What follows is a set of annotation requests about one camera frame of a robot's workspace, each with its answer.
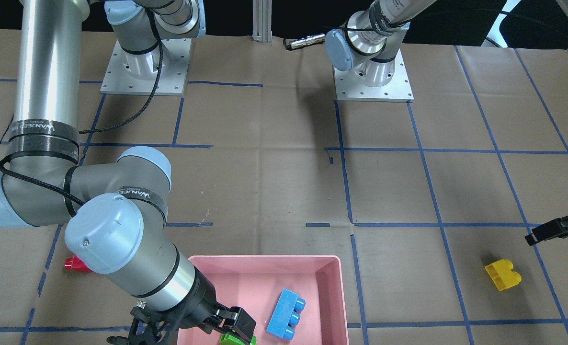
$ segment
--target pink bin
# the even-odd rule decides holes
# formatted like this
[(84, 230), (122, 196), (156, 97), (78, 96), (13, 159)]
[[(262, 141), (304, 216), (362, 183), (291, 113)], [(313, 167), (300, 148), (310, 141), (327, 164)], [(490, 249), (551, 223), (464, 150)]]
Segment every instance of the pink bin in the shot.
[[(256, 321), (256, 345), (349, 345), (341, 263), (336, 256), (243, 255), (190, 258), (216, 287), (218, 302), (240, 306)], [(287, 288), (306, 300), (291, 341), (267, 333), (267, 324)], [(220, 334), (180, 330), (177, 345), (218, 345)]]

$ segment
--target metal base plate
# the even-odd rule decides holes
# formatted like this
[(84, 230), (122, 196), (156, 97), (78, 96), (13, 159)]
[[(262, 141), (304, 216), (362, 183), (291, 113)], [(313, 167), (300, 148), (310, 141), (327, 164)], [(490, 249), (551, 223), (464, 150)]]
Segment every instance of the metal base plate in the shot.
[(368, 87), (354, 70), (341, 72), (333, 68), (338, 101), (407, 102), (414, 100), (401, 51), (395, 57), (395, 71), (390, 83), (382, 87)]
[[(172, 60), (171, 66), (163, 68), (159, 88), (155, 94), (159, 96), (183, 96), (186, 85), (186, 73), (190, 59), (190, 39), (163, 40)], [(124, 64), (124, 51), (118, 41), (114, 46), (112, 57), (103, 77), (101, 93), (107, 94), (150, 94), (154, 87), (154, 79), (137, 79), (127, 72)]]

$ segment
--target blue toy block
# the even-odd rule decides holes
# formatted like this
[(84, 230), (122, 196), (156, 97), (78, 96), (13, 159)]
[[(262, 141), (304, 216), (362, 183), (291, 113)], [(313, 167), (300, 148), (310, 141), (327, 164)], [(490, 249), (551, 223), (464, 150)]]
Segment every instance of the blue toy block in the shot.
[(278, 338), (286, 340), (293, 339), (295, 329), (292, 326), (299, 324), (301, 316), (298, 312), (305, 307), (305, 299), (300, 299), (298, 293), (294, 293), (285, 288), (282, 290), (273, 315), (271, 315), (271, 320), (269, 321), (269, 325), (267, 325), (267, 332), (270, 332)]

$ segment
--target green building block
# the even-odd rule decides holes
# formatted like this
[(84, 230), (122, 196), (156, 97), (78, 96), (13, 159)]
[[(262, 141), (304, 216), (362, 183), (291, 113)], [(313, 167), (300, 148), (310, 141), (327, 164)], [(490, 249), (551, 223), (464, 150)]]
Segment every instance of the green building block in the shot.
[[(220, 337), (220, 345), (244, 345), (244, 343), (230, 334), (223, 334)], [(256, 336), (252, 337), (250, 345), (256, 345)]]

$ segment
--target yellow building block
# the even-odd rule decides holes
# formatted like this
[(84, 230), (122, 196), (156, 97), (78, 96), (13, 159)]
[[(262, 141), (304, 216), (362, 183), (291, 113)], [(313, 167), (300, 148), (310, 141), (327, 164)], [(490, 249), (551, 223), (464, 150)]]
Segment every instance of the yellow building block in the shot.
[(516, 286), (520, 284), (523, 279), (518, 272), (512, 271), (514, 264), (507, 259), (501, 259), (498, 262), (493, 262), (484, 268), (499, 291)]

